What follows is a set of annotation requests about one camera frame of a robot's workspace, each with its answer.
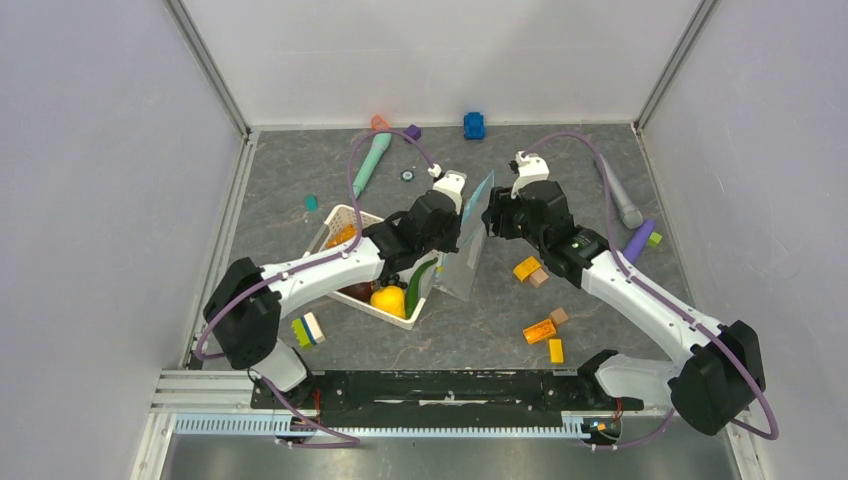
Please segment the clear zip top bag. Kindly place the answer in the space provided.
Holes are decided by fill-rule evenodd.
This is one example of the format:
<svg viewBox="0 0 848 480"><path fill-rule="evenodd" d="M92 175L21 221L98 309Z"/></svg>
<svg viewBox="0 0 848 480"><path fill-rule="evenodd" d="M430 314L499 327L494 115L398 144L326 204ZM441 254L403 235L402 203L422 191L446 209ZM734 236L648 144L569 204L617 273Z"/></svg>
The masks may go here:
<svg viewBox="0 0 848 480"><path fill-rule="evenodd" d="M495 179L495 172L490 170L464 201L457 241L458 252L443 256L441 270L436 275L436 288L463 301L470 299L478 261L487 238L482 214L488 207Z"/></svg>

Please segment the yellow lemon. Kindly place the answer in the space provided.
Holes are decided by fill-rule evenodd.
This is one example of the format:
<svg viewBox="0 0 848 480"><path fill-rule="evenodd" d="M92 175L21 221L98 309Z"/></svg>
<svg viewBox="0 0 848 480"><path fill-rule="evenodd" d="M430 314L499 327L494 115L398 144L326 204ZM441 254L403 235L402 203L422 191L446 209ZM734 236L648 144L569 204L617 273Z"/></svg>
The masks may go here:
<svg viewBox="0 0 848 480"><path fill-rule="evenodd" d="M387 287L375 290L370 299L370 305L382 312L405 319L405 290L398 287Z"/></svg>

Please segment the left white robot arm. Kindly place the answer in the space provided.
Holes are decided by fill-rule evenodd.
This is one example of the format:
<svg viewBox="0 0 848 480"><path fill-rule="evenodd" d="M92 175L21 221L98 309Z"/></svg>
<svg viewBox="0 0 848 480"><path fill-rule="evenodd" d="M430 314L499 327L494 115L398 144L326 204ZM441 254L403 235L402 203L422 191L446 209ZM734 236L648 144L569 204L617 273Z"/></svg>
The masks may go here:
<svg viewBox="0 0 848 480"><path fill-rule="evenodd" d="M462 210L460 194L432 188L331 249L265 266L235 261L204 308L196 358L210 360L204 347L213 336L233 369L255 370L290 407L306 405L314 381L296 350L279 340L280 320L333 291L406 271L433 251L457 252Z"/></svg>

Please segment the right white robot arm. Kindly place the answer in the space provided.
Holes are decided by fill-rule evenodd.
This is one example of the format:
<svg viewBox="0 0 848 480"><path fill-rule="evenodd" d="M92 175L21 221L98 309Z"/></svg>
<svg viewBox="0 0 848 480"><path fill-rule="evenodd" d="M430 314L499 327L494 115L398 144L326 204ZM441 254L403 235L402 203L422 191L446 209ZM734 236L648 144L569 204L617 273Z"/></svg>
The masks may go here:
<svg viewBox="0 0 848 480"><path fill-rule="evenodd" d="M615 350L595 355L577 382L585 405L638 399L673 409L698 432L714 435L759 403L768 422L763 437L777 437L753 328L742 320L724 324L641 273L606 238L574 222L558 183L536 181L519 192L495 187L482 220L490 236L526 241L550 274L612 306L666 354L664 361Z"/></svg>

